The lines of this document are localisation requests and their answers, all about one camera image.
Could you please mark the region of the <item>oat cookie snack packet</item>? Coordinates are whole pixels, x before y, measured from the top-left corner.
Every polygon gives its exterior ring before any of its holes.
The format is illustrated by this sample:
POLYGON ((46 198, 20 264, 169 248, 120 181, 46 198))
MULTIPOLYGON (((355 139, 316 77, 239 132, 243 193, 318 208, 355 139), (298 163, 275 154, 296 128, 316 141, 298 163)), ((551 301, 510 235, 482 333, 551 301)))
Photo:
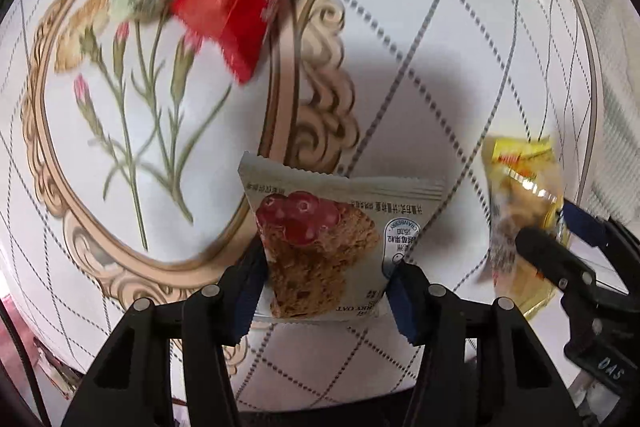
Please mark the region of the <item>oat cookie snack packet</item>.
POLYGON ((434 180, 349 179, 252 153, 238 173, 268 267, 256 317, 271 322, 371 314, 444 193, 434 180))

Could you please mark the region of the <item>white knitted blanket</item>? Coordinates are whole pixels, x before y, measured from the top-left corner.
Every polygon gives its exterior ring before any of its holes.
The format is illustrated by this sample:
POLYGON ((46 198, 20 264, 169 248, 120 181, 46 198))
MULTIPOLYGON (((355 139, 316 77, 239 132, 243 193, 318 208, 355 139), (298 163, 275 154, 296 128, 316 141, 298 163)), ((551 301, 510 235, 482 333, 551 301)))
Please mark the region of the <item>white knitted blanket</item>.
POLYGON ((639 14, 630 0, 582 0, 600 57, 601 152, 588 208, 639 231, 639 14))

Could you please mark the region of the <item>floral quilted bed mat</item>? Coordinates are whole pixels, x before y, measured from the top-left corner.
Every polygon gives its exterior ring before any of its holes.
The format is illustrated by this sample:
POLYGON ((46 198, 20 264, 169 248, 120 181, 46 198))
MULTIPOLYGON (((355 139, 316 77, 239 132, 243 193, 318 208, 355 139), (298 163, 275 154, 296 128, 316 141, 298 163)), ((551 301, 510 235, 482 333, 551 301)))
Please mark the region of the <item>floral quilted bed mat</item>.
POLYGON ((579 0, 283 0, 254 80, 173 18, 14 0, 1 24, 1 269, 40 343, 85 372, 130 303, 213 282, 255 232, 245 152, 442 184, 416 262, 494 297, 483 153, 550 138, 581 202, 597 49, 579 0))

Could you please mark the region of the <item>yellow snack packet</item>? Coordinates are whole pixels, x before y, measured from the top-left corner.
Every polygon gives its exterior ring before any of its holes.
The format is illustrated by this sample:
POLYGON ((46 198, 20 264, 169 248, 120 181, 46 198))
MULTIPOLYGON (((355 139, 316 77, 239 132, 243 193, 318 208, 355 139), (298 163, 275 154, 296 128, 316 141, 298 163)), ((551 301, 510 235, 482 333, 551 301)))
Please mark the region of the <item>yellow snack packet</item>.
POLYGON ((529 142, 490 136, 483 145, 489 188, 489 259, 495 293, 511 298, 530 319, 548 305, 551 283, 516 250, 515 237, 534 227, 567 243, 562 170, 549 138, 529 142))

